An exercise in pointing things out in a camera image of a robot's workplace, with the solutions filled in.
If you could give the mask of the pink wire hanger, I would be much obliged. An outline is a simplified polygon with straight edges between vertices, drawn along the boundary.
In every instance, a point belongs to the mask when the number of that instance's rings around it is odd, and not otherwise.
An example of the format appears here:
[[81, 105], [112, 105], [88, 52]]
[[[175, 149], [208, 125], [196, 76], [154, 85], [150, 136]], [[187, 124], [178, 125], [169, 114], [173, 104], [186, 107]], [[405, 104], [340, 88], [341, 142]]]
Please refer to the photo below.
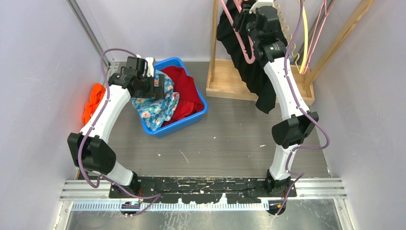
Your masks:
[[310, 42], [307, 44], [307, 53], [306, 53], [306, 60], [304, 63], [304, 67], [302, 70], [302, 74], [305, 75], [310, 69], [310, 62], [318, 45], [318, 41], [320, 39], [321, 33], [327, 21], [327, 18], [331, 12], [332, 5], [334, 4], [333, 0], [324, 0], [320, 7], [319, 13], [316, 18], [316, 22], [314, 24], [313, 33], [311, 36]]

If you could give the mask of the black garment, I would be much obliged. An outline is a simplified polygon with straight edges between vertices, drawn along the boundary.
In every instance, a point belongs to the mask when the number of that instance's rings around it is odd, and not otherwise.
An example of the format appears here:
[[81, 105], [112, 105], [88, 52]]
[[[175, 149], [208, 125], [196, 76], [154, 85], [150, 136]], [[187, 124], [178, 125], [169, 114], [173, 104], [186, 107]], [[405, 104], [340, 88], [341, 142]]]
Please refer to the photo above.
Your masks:
[[[233, 18], [239, 15], [237, 7], [232, 0], [227, 1], [226, 6]], [[276, 103], [276, 93], [273, 85], [264, 72], [264, 63], [267, 60], [275, 60], [285, 55], [285, 52], [278, 51], [276, 55], [272, 55], [266, 48], [273, 44], [279, 46], [287, 46], [287, 40], [282, 33], [277, 10], [272, 7], [264, 7], [259, 9], [259, 16], [256, 18], [256, 27], [258, 30], [257, 37], [250, 37], [253, 41], [255, 62], [248, 64], [243, 56], [240, 45], [233, 32], [233, 26], [230, 25], [225, 12], [220, 16], [220, 21], [217, 26], [216, 38], [225, 47], [227, 53], [231, 56], [235, 68], [238, 70], [241, 79], [246, 83], [247, 88], [251, 93], [258, 96], [256, 107], [268, 114]], [[244, 45], [247, 49], [248, 56], [251, 56], [249, 41], [247, 35], [241, 36]]]

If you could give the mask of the wooden rack post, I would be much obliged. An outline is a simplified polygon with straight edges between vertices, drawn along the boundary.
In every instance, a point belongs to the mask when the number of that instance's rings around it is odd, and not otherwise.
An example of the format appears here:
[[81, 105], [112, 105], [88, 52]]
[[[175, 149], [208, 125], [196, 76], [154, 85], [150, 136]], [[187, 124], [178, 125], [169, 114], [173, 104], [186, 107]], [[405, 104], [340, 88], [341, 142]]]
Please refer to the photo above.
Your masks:
[[214, 80], [215, 57], [216, 57], [216, 29], [217, 29], [217, 16], [218, 16], [218, 0], [213, 1], [213, 17], [212, 17], [212, 35], [211, 35], [211, 57], [209, 66], [209, 83]]
[[313, 85], [313, 82], [319, 76], [323, 68], [327, 65], [330, 59], [338, 51], [340, 46], [345, 42], [347, 37], [356, 28], [364, 15], [375, 3], [374, 0], [356, 0], [355, 2], [358, 3], [356, 8], [354, 8], [353, 12], [344, 23], [338, 34], [335, 36], [335, 38], [330, 43], [318, 62], [315, 64], [314, 68], [310, 70], [310, 74], [308, 75], [308, 77], [305, 77], [304, 87], [306, 89], [310, 88]]

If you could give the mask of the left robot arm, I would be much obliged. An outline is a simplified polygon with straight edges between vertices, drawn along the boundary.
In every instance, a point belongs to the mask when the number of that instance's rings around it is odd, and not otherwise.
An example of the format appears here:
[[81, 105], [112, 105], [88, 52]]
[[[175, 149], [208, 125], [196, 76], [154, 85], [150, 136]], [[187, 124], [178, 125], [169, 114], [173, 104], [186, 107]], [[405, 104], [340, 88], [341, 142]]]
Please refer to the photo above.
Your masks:
[[117, 161], [108, 140], [119, 114], [132, 98], [164, 97], [164, 77], [159, 76], [158, 83], [154, 83], [154, 64], [153, 57], [128, 57], [126, 66], [108, 78], [108, 88], [90, 120], [80, 132], [68, 136], [72, 159], [80, 171], [96, 173], [121, 185], [121, 192], [128, 198], [139, 193], [138, 176]]

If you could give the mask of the pink plastic hanger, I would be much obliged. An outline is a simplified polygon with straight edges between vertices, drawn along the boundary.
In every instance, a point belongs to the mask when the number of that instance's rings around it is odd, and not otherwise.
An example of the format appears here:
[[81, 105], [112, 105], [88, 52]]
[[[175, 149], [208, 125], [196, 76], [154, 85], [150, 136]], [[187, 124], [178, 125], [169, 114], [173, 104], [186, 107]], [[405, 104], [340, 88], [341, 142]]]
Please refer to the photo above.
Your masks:
[[[223, 7], [223, 10], [224, 10], [224, 12], [225, 12], [225, 14], [226, 14], [226, 17], [227, 17], [227, 19], [228, 19], [230, 25], [232, 26], [233, 23], [234, 23], [234, 20], [233, 20], [233, 18], [232, 18], [232, 16], [231, 16], [231, 14], [230, 14], [230, 12], [229, 12], [227, 6], [226, 6], [226, 3], [225, 3], [223, 0], [220, 0], [220, 3], [221, 3], [221, 5], [222, 5], [222, 7]], [[241, 48], [241, 50], [242, 50], [242, 53], [243, 53], [243, 56], [244, 56], [245, 61], [246, 61], [248, 64], [253, 64], [253, 63], [255, 62], [255, 60], [256, 60], [255, 55], [254, 55], [253, 41], [251, 40], [250, 37], [248, 37], [249, 48], [250, 48], [250, 50], [251, 50], [251, 56], [249, 57], [249, 56], [248, 56], [248, 53], [247, 53], [247, 49], [246, 49], [246, 47], [245, 47], [245, 45], [244, 45], [244, 42], [243, 42], [243, 40], [242, 40], [242, 38], [241, 38], [241, 35], [240, 35], [234, 28], [233, 28], [233, 32], [234, 32], [234, 34], [235, 34], [235, 36], [236, 36], [236, 38], [237, 38], [237, 41], [238, 41], [238, 43], [239, 43], [239, 45], [240, 45], [240, 48]]]

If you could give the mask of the wooden rack base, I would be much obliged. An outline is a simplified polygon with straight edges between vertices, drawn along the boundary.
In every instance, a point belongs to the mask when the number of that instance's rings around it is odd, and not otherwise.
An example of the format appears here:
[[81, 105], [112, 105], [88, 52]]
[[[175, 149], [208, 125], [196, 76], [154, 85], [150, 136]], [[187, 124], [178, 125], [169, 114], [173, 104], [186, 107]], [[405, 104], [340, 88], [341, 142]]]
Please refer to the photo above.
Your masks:
[[[305, 78], [309, 75], [309, 72], [302, 75], [298, 72], [296, 66], [292, 65], [291, 68], [303, 100], [308, 106], [311, 106], [315, 101], [314, 88], [312, 85], [308, 88], [304, 85]], [[214, 59], [210, 61], [206, 95], [248, 101], [256, 101], [258, 99], [258, 96], [251, 93], [246, 83], [241, 80], [233, 62], [226, 59]]]

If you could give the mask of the aluminium frame rail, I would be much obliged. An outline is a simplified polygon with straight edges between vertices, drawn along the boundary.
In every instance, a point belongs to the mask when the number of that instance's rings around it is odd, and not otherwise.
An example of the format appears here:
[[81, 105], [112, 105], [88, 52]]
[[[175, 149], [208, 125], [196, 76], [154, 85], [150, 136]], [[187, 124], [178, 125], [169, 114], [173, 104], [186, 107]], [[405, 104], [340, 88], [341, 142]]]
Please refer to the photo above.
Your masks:
[[102, 56], [103, 48], [76, 0], [66, 0], [95, 51]]

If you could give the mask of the wooden rack post right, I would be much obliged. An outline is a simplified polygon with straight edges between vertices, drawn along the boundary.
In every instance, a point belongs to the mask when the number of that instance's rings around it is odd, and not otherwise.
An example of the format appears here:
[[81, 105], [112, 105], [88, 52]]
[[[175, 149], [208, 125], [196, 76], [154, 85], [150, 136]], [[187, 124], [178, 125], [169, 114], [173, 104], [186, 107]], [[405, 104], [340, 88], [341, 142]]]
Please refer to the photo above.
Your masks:
[[354, 8], [353, 12], [344, 23], [338, 34], [335, 36], [335, 38], [330, 43], [318, 62], [315, 64], [314, 68], [310, 70], [310, 74], [308, 75], [308, 77], [305, 77], [304, 87], [306, 89], [310, 88], [313, 85], [313, 82], [319, 76], [323, 68], [327, 65], [330, 59], [338, 51], [340, 46], [345, 42], [347, 37], [356, 28], [364, 15], [375, 3], [374, 0], [356, 0], [355, 2], [358, 3], [356, 8]]

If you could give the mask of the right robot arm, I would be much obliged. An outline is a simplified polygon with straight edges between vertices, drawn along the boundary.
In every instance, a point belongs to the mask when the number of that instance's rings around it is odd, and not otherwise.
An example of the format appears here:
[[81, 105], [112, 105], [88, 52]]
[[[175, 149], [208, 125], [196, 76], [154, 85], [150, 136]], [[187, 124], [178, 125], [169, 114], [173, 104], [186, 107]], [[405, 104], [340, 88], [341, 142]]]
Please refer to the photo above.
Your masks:
[[291, 160], [318, 121], [294, 82], [278, 11], [266, 1], [243, 4], [233, 28], [248, 36], [251, 54], [269, 78], [282, 111], [282, 121], [271, 129], [276, 143], [274, 159], [264, 181], [266, 192], [279, 196], [291, 184]]

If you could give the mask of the orange cloth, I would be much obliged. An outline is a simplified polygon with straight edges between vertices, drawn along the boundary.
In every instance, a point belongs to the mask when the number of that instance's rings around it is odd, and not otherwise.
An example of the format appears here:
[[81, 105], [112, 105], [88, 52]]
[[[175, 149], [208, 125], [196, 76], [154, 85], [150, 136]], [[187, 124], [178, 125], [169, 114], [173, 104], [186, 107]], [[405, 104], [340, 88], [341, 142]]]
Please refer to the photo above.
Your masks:
[[99, 83], [93, 85], [89, 95], [89, 100], [85, 104], [84, 112], [82, 115], [83, 125], [86, 125], [89, 122], [89, 120], [97, 110], [100, 102], [102, 101], [105, 92], [106, 88], [103, 85]]

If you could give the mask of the blue plastic bin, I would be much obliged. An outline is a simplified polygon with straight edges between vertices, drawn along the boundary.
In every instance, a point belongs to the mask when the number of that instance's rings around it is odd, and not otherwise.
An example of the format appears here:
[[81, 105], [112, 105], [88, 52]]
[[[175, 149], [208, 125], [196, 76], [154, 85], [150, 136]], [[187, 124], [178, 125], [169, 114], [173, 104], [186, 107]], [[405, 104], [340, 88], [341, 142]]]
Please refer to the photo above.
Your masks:
[[[189, 75], [189, 73], [187, 72], [186, 67], [184, 66], [184, 63], [178, 57], [171, 57], [171, 58], [162, 60], [160, 62], [157, 62], [154, 65], [154, 71], [155, 72], [157, 70], [161, 71], [162, 69], [164, 69], [166, 67], [169, 67], [169, 66], [176, 66], [176, 67], [184, 68], [186, 73]], [[184, 118], [182, 120], [179, 120], [179, 121], [177, 121], [175, 123], [169, 124], [167, 126], [162, 126], [160, 129], [158, 129], [156, 131], [149, 130], [148, 127], [146, 126], [146, 124], [144, 123], [144, 121], [141, 120], [141, 118], [140, 118], [140, 122], [141, 122], [141, 125], [142, 125], [144, 131], [149, 135], [161, 138], [161, 137], [167, 136], [167, 135], [169, 135], [169, 134], [171, 134], [173, 132], [176, 132], [176, 131], [178, 131], [180, 129], [183, 129], [185, 127], [188, 127], [188, 126], [190, 126], [192, 124], [195, 124], [195, 123], [199, 122], [201, 120], [202, 116], [207, 112], [208, 105], [207, 105], [207, 102], [205, 101], [204, 97], [202, 96], [201, 92], [199, 91], [199, 89], [197, 87], [196, 87], [196, 89], [197, 89], [197, 92], [199, 94], [200, 99], [202, 100], [202, 103], [205, 106], [205, 108], [202, 111], [200, 111], [198, 113], [195, 113], [195, 114], [193, 114], [193, 115], [191, 115], [191, 116], [189, 116], [187, 118]]]

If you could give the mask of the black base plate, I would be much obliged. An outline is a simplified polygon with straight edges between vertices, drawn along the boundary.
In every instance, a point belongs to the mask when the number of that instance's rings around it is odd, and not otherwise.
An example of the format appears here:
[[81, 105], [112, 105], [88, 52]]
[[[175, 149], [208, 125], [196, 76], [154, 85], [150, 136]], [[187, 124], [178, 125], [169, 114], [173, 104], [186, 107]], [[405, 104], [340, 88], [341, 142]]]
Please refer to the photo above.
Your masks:
[[160, 194], [157, 202], [162, 204], [216, 204], [221, 197], [227, 204], [255, 204], [266, 198], [283, 198], [286, 194], [296, 197], [296, 188], [268, 190], [264, 178], [244, 177], [150, 177], [138, 178], [138, 195], [153, 201], [153, 195]]

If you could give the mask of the wooden hanger with metal hook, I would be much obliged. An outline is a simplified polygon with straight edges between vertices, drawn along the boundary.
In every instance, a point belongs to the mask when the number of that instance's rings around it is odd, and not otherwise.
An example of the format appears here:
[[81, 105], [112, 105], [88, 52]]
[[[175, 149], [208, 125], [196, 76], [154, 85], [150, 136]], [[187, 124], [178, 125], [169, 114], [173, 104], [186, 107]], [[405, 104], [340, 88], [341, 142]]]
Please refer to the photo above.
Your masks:
[[289, 48], [289, 60], [300, 74], [304, 74], [308, 58], [309, 28], [303, 0], [276, 0], [273, 6], [278, 11], [282, 33]]

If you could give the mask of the red pleated skirt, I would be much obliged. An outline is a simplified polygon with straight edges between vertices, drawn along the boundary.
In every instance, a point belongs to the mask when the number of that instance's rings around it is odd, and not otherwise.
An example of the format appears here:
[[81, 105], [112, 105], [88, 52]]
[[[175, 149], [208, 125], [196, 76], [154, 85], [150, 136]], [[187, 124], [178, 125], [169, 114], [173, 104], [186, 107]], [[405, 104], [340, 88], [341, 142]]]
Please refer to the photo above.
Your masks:
[[179, 102], [175, 112], [171, 120], [163, 123], [163, 127], [187, 118], [205, 108], [197, 92], [193, 77], [189, 76], [184, 68], [169, 66], [161, 71], [171, 78], [174, 83], [174, 91], [179, 94]]

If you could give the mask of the blue floral garment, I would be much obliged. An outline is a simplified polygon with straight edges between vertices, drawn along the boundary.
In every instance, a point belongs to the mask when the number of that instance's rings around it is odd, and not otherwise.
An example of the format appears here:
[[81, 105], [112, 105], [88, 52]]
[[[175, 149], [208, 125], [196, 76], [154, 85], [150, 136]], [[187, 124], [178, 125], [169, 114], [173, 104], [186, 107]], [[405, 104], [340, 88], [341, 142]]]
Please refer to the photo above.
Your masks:
[[133, 107], [151, 131], [160, 129], [164, 122], [172, 119], [180, 100], [180, 94], [174, 91], [175, 84], [172, 79], [162, 71], [156, 71], [154, 85], [158, 85], [160, 77], [164, 77], [163, 99], [132, 99]]

